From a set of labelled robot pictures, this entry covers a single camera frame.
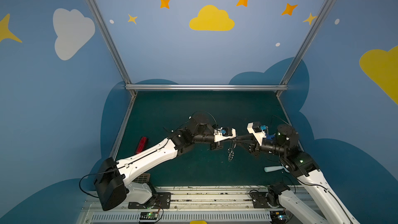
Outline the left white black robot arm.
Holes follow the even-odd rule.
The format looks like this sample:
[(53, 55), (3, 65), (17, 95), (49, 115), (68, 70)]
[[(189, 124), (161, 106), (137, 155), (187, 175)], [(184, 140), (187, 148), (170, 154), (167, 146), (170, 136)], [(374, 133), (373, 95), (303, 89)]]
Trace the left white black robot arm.
[(160, 143), (131, 157), (104, 160), (97, 173), (93, 173), (93, 184), (103, 211), (109, 211), (124, 201), (145, 204), (156, 195), (148, 183), (136, 183), (135, 179), (150, 169), (191, 151), (195, 144), (209, 144), (217, 149), (222, 142), (236, 138), (236, 130), (210, 124), (202, 114), (193, 114), (188, 121), (171, 132)]

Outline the blue toy shovel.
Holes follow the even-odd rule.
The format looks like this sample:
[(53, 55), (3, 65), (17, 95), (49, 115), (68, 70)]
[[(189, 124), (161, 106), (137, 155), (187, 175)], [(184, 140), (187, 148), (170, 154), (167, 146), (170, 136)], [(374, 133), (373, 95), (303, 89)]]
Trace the blue toy shovel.
[(268, 135), (266, 139), (274, 141), (275, 140), (275, 135), (274, 134)]

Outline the red cylindrical bottle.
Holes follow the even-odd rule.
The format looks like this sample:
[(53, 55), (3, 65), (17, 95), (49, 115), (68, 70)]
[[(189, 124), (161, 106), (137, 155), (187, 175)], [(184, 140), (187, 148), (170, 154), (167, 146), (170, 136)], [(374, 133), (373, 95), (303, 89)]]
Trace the red cylindrical bottle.
[(146, 149), (146, 147), (148, 145), (148, 140), (149, 139), (147, 137), (145, 137), (145, 136), (142, 136), (140, 138), (140, 141), (139, 141), (139, 143), (137, 145), (137, 148), (135, 150), (135, 154), (139, 154), (139, 153), (143, 152)]

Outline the brown slotted spatula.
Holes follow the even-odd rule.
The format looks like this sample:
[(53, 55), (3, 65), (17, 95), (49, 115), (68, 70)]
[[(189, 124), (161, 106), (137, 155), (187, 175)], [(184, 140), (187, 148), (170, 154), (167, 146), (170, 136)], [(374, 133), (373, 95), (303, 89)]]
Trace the brown slotted spatula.
[(143, 183), (148, 183), (150, 182), (150, 174), (149, 173), (143, 173), (140, 176), (138, 176), (137, 178), (135, 178), (133, 180), (134, 183), (139, 183), (139, 184), (143, 184)]

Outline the yellow object bottom edge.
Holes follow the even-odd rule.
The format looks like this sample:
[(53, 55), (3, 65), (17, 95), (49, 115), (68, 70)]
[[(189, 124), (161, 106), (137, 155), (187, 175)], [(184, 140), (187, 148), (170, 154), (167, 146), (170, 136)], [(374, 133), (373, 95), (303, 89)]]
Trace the yellow object bottom edge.
[(207, 224), (207, 222), (204, 220), (195, 220), (195, 221), (189, 222), (189, 224)]

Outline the right green circuit board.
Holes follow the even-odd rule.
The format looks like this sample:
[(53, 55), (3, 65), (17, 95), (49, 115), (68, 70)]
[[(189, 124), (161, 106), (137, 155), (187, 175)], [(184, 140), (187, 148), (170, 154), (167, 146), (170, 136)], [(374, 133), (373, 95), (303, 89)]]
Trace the right green circuit board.
[(292, 214), (283, 212), (270, 212), (271, 224), (287, 224), (293, 217)]

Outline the green circuit board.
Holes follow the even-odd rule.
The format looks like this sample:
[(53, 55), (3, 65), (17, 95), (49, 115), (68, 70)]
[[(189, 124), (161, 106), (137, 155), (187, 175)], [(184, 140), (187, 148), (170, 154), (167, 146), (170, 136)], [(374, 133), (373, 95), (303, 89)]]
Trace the green circuit board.
[(293, 217), (292, 214), (283, 212), (270, 212), (271, 224), (287, 224)]
[(160, 214), (158, 212), (141, 212), (138, 220), (140, 223), (155, 223), (159, 217)]

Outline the left green circuit board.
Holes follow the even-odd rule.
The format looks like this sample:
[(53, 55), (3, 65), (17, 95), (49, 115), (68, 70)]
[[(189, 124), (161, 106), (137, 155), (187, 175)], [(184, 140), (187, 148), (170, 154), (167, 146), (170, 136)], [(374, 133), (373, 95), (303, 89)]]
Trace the left green circuit board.
[(140, 223), (155, 223), (159, 217), (160, 214), (158, 212), (141, 212), (138, 220)]

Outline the right side frame bar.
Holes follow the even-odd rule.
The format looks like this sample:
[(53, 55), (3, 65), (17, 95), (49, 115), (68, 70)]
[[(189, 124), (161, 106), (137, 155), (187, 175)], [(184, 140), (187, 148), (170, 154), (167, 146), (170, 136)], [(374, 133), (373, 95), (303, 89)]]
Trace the right side frame bar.
[[(288, 113), (286, 112), (286, 109), (285, 109), (285, 107), (284, 107), (284, 105), (283, 105), (281, 99), (280, 99), (278, 96), (277, 96), (277, 100), (279, 101), (279, 103), (280, 103), (280, 105), (281, 105), (281, 108), (282, 108), (282, 110), (283, 110), (283, 112), (284, 112), (284, 115), (285, 115), (285, 117), (286, 117), (286, 119), (287, 119), (287, 122), (288, 122), (290, 125), (292, 125), (291, 120), (290, 120), (290, 118), (289, 118), (289, 115), (288, 115)], [(299, 146), (299, 148), (300, 148), (301, 151), (304, 151), (303, 146), (301, 145), (300, 140), (298, 141), (298, 146)]]

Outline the aluminium mounting rail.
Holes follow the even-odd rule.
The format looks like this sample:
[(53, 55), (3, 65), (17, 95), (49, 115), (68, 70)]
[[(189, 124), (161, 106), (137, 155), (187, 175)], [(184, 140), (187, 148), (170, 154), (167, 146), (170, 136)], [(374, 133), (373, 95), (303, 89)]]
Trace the aluminium mounting rail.
[[(289, 185), (296, 196), (310, 208), (320, 212), (310, 194), (303, 186)], [(204, 211), (210, 210), (254, 210), (251, 190), (267, 192), (266, 186), (171, 186), (156, 187), (157, 193), (171, 193), (170, 208), (167, 211)], [(82, 211), (102, 211), (99, 200), (87, 197)]]

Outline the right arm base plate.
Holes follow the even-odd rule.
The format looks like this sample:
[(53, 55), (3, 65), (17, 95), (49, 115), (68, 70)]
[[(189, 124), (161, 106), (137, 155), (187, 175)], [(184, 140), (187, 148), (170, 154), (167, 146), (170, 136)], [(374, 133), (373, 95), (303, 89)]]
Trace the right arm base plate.
[(254, 208), (282, 208), (278, 195), (273, 192), (251, 190), (249, 196), (252, 199)]

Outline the back aluminium frame bar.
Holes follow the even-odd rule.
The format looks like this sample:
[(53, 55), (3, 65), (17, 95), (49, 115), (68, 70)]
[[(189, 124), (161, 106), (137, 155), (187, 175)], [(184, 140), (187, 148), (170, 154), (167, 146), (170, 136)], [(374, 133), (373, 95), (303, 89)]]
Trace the back aluminium frame bar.
[(286, 85), (157, 85), (126, 84), (127, 90), (163, 91), (286, 91)]

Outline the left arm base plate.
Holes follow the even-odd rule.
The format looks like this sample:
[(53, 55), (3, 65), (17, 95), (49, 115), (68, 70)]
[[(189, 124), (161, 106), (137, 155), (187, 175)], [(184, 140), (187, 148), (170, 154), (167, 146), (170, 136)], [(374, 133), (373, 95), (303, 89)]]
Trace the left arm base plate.
[(137, 202), (129, 202), (128, 209), (145, 209), (161, 207), (162, 209), (169, 209), (171, 204), (170, 192), (159, 192), (154, 194), (147, 202), (140, 204)]

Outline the right aluminium frame post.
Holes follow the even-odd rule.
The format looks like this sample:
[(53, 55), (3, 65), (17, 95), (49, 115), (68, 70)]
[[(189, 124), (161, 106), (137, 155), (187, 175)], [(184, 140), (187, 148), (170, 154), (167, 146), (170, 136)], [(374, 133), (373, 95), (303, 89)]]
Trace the right aluminium frame post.
[(327, 18), (329, 12), (333, 8), (335, 2), (337, 0), (325, 0), (320, 7), (320, 10), (318, 12), (317, 18), (315, 19), (315, 22), (311, 25), (308, 33), (306, 34), (298, 52), (292, 59), (292, 62), (290, 63), (287, 71), (285, 72), (281, 82), (280, 86), (281, 89), (278, 89), (276, 91), (276, 97), (279, 99), (280, 96), (282, 95), (283, 91), (288, 90), (288, 83), (290, 79), (292, 78), (294, 72), (298, 68), (299, 64), (301, 63), (302, 59), (304, 58), (304, 55), (307, 53), (311, 43), (315, 39), (318, 31), (320, 30), (322, 24), (324, 23), (325, 19)]

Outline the left aluminium frame post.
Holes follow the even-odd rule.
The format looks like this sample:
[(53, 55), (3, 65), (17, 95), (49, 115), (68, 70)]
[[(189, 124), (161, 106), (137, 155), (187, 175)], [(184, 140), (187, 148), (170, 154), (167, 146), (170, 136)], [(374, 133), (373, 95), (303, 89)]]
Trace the left aluminium frame post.
[(95, 19), (95, 22), (102, 34), (102, 37), (106, 43), (107, 48), (109, 49), (109, 51), (114, 59), (114, 62), (122, 76), (122, 79), (124, 80), (125, 85), (127, 86), (127, 85), (131, 84), (132, 83), (131, 79), (128, 75), (128, 72), (125, 68), (125, 65), (122, 61), (119, 51), (117, 50), (115, 42), (109, 32), (109, 29), (105, 23), (105, 20), (104, 20), (103, 15), (97, 5), (96, 0), (85, 0), (85, 1)]

